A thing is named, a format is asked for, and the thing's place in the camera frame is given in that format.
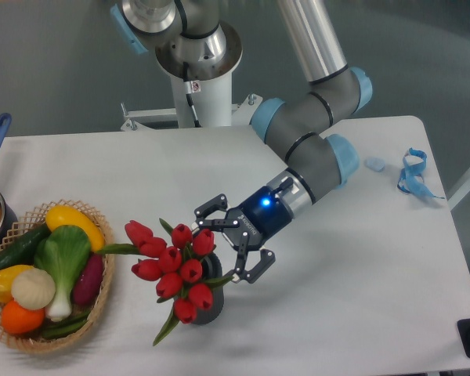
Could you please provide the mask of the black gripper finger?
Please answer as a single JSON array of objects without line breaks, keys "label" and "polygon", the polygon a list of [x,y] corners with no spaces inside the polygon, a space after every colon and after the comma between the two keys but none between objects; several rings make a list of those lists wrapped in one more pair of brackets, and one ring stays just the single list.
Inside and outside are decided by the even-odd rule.
[{"label": "black gripper finger", "polygon": [[[242,234],[237,248],[235,265],[231,271],[232,281],[235,284],[246,281],[249,284],[256,282],[276,260],[275,253],[268,248],[260,248],[257,251],[249,250],[250,236]],[[258,260],[248,265],[248,257],[251,252],[258,254]]]},{"label": "black gripper finger", "polygon": [[[225,229],[237,228],[239,222],[236,219],[227,219],[226,214],[229,209],[229,203],[224,193],[220,193],[211,200],[206,201],[193,210],[195,220],[192,225],[193,235],[196,236],[203,229],[213,232],[222,232]],[[221,212],[223,218],[214,218],[212,215]]]}]

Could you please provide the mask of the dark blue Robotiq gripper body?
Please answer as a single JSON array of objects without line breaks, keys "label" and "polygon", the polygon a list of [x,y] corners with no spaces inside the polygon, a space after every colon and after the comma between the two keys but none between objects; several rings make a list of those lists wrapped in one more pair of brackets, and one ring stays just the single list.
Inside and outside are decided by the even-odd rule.
[{"label": "dark blue Robotiq gripper body", "polygon": [[225,220],[235,227],[225,227],[223,235],[237,250],[242,244],[242,235],[247,234],[244,241],[247,251],[256,251],[276,233],[280,232],[293,219],[290,209],[285,205],[284,195],[290,192],[263,186],[235,208],[231,208]]}]

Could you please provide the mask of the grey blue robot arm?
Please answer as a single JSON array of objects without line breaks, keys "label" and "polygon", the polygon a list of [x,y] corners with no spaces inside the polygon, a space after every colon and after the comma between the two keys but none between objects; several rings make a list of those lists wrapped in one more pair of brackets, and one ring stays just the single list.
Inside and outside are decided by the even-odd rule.
[{"label": "grey blue robot arm", "polygon": [[358,155],[326,129],[369,102],[372,84],[350,67],[321,1],[277,4],[309,92],[294,104],[274,98],[235,108],[232,73],[240,62],[237,32],[215,1],[119,1],[110,14],[138,54],[153,53],[170,77],[181,128],[230,126],[243,115],[286,165],[234,208],[219,195],[196,211],[195,230],[221,233],[237,253],[229,280],[256,281],[274,262],[265,242],[357,170]]}]

